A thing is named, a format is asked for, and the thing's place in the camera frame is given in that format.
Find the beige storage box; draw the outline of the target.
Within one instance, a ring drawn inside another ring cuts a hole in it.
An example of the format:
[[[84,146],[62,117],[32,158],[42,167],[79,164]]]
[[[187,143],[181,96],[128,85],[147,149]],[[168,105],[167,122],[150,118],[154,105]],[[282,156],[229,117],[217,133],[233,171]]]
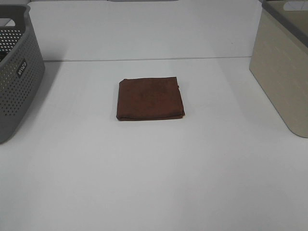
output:
[[[297,136],[308,136],[308,2],[265,0],[249,69]]]

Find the brown folded towel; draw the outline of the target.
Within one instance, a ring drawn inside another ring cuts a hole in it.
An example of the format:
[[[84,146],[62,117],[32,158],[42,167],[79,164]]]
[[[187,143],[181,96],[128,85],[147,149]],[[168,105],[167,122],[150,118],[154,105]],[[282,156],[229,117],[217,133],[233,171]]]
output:
[[[176,77],[124,79],[119,83],[119,121],[168,120],[185,116]]]

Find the grey perforated plastic basket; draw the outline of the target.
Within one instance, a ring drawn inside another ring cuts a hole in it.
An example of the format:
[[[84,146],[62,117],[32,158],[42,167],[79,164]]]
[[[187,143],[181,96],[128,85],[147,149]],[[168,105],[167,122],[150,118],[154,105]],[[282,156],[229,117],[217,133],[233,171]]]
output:
[[[31,18],[30,7],[0,6],[0,17],[14,26],[0,28],[0,142],[16,131],[40,87],[45,64]]]

